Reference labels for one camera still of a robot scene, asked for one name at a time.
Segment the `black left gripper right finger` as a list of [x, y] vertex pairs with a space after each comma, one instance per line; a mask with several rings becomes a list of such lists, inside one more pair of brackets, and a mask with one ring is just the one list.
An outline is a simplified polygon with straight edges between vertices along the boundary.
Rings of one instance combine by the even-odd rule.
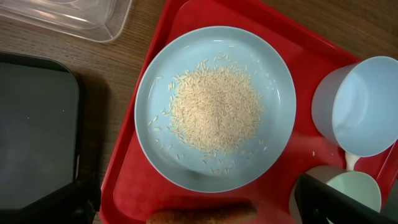
[[294, 199], [303, 224], [397, 224], [308, 174], [299, 176]]

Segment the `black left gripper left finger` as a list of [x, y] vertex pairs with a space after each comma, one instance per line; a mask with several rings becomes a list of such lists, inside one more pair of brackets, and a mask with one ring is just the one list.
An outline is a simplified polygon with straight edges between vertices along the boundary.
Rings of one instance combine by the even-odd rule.
[[100, 205], [99, 180], [86, 179], [68, 184], [24, 208], [1, 209], [1, 224], [92, 224]]

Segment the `light blue bowl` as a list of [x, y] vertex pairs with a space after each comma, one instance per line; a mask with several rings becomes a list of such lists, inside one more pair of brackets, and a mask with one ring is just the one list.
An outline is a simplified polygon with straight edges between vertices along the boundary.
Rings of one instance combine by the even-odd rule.
[[350, 154], [385, 151], [397, 140], [397, 60], [377, 56], [329, 73], [313, 96], [312, 119]]

